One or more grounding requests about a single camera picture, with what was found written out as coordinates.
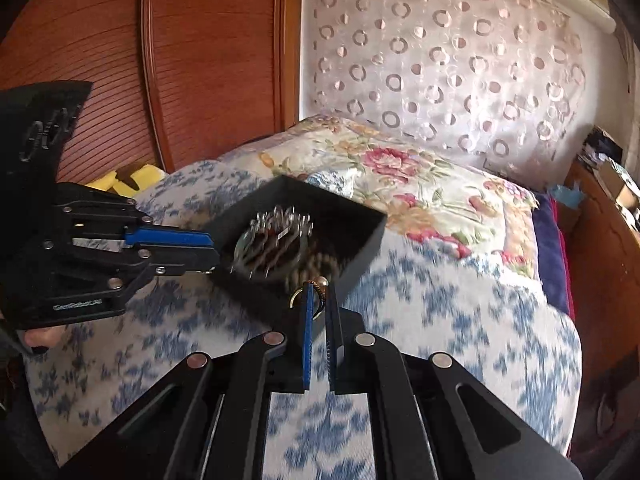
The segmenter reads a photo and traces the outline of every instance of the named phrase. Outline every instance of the bed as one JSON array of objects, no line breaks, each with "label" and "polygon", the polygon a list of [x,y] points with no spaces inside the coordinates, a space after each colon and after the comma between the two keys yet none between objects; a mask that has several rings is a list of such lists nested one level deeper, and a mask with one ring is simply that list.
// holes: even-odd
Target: bed
[{"label": "bed", "polygon": [[[450,352],[567,451],[580,342],[540,282],[532,193],[413,141],[316,116],[219,160],[191,164],[142,192],[138,204],[156,223],[202,228],[279,173],[388,213],[380,254],[346,300],[369,331],[409,354]],[[124,316],[69,326],[62,344],[26,364],[58,463],[185,355],[233,352],[266,329],[203,275],[158,278]],[[325,354],[320,337],[308,394],[272,398],[265,479],[374,478],[366,398],[329,393]]]}]

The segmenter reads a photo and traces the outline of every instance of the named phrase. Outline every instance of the purple blanket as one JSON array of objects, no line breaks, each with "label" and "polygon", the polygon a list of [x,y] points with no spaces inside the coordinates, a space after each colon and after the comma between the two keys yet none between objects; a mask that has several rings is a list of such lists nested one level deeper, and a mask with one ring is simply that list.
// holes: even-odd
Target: purple blanket
[{"label": "purple blanket", "polygon": [[546,194],[535,193],[540,207],[531,212],[533,228],[538,242],[538,273],[549,304],[568,316],[567,276],[560,231],[554,219],[551,199]]}]

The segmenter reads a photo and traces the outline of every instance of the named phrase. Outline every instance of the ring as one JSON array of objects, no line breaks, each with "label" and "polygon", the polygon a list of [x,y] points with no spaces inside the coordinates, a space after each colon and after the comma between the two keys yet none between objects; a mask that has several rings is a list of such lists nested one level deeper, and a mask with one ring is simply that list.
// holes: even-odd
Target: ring
[{"label": "ring", "polygon": [[[309,281],[306,283],[311,283],[311,285],[313,285],[314,292],[316,293],[316,296],[318,297],[318,300],[319,300],[318,309],[314,312],[312,317],[312,319],[316,319],[318,316],[320,316],[320,313],[324,310],[324,293],[322,292],[320,286],[316,282]],[[291,295],[291,298],[289,299],[289,308],[293,308],[293,303],[296,301],[296,298],[302,293],[303,290],[304,290],[304,285],[298,288]]]}]

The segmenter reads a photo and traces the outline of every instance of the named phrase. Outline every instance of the metal rivet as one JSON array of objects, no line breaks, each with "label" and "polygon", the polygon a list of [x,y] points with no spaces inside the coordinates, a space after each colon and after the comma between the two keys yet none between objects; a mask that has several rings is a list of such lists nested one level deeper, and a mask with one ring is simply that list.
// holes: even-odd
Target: metal rivet
[{"label": "metal rivet", "polygon": [[209,359],[202,352],[196,352],[187,357],[187,366],[189,368],[202,368]]},{"label": "metal rivet", "polygon": [[120,278],[109,278],[107,285],[113,290],[118,290],[119,288],[122,288],[122,280]]},{"label": "metal rivet", "polygon": [[277,346],[284,341],[284,336],[280,332],[267,332],[262,340],[270,346]]},{"label": "metal rivet", "polygon": [[438,368],[450,368],[453,364],[453,359],[449,354],[445,354],[443,352],[439,354],[435,354],[431,360],[433,364],[435,364]]},{"label": "metal rivet", "polygon": [[356,336],[356,343],[358,343],[360,346],[373,346],[373,343],[375,342],[376,338],[371,334],[367,334],[365,332]]}]

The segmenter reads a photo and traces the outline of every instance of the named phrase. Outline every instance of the black box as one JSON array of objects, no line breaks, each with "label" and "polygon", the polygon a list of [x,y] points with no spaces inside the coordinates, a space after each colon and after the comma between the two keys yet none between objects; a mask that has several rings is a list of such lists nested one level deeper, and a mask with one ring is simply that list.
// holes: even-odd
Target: black box
[{"label": "black box", "polygon": [[[281,283],[258,283],[238,272],[230,272],[236,242],[249,227],[256,213],[275,206],[294,206],[311,216],[314,235],[327,238],[344,262],[340,277],[334,280],[338,305],[356,286],[360,277],[380,251],[386,215],[347,198],[288,176],[278,176],[239,200],[209,223],[220,252],[220,265],[213,270],[213,282],[239,301],[252,316],[276,328],[289,310],[289,295]],[[314,320],[314,338],[322,331],[324,316]]]}]

